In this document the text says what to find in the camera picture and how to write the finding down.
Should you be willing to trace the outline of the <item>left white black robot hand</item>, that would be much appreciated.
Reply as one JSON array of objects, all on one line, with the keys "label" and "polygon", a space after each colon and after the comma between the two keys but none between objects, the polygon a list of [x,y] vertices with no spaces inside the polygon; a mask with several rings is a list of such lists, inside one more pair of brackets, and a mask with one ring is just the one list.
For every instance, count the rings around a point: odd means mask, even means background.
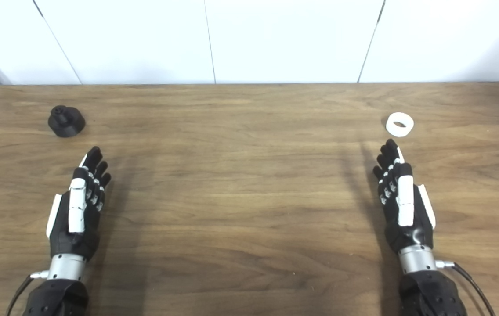
[{"label": "left white black robot hand", "polygon": [[74,169],[68,190],[54,196],[45,234],[51,257],[77,255],[91,260],[100,243],[99,223],[111,174],[98,146]]}]

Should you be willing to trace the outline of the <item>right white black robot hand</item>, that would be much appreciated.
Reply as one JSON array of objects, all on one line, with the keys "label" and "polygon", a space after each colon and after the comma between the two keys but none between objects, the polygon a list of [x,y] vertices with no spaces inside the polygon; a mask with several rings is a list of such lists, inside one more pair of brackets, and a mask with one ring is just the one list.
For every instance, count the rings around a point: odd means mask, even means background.
[{"label": "right white black robot hand", "polygon": [[434,248],[436,218],[426,186],[414,183],[412,166],[393,139],[381,146],[376,160],[373,174],[389,246],[396,253],[414,245]]}]

